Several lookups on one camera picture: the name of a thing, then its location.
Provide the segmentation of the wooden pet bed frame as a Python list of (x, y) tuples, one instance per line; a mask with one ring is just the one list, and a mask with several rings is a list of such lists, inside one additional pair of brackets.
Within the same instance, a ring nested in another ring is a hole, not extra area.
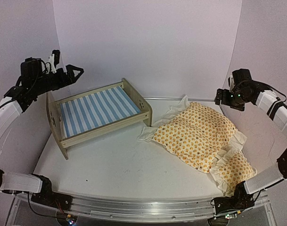
[(55, 100), (46, 94), (51, 133), (63, 157), (69, 147), (142, 121), (152, 124), (152, 107), (125, 79)]

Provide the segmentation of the duck print ruffled cushion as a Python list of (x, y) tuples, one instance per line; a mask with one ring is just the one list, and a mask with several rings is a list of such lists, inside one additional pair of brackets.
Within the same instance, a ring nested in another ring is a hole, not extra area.
[(181, 161), (208, 174), (219, 160), (225, 165), (236, 158), (240, 170), (252, 173), (248, 163), (240, 159), (247, 140), (236, 126), (218, 111), (184, 97), (156, 121), (144, 127), (139, 141), (154, 141)]

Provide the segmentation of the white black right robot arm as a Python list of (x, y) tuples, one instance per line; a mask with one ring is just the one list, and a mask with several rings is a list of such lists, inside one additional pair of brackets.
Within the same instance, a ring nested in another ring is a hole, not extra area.
[[(248, 69), (232, 72), (228, 79), (228, 89), (218, 89), (215, 97), (217, 105), (244, 111), (247, 103), (252, 103), (263, 111), (287, 141), (287, 97), (273, 86), (252, 79)], [(287, 180), (287, 147), (274, 164), (256, 176), (237, 182), (231, 197), (217, 197), (211, 200), (214, 206), (214, 217), (229, 219), (232, 215), (254, 207), (261, 192)]]

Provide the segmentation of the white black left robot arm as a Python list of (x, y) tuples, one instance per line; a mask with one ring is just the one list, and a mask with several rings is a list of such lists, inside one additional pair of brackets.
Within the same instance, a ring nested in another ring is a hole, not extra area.
[[(74, 65), (57, 69), (58, 63), (57, 53), (53, 53), (48, 62), (30, 57), (21, 63), (21, 75), (0, 102), (0, 139), (32, 102), (37, 101), (38, 96), (72, 85), (84, 73), (82, 68)], [(0, 192), (26, 193), (30, 201), (59, 210), (69, 210), (73, 200), (70, 195), (53, 191), (52, 182), (45, 176), (6, 173), (1, 169)]]

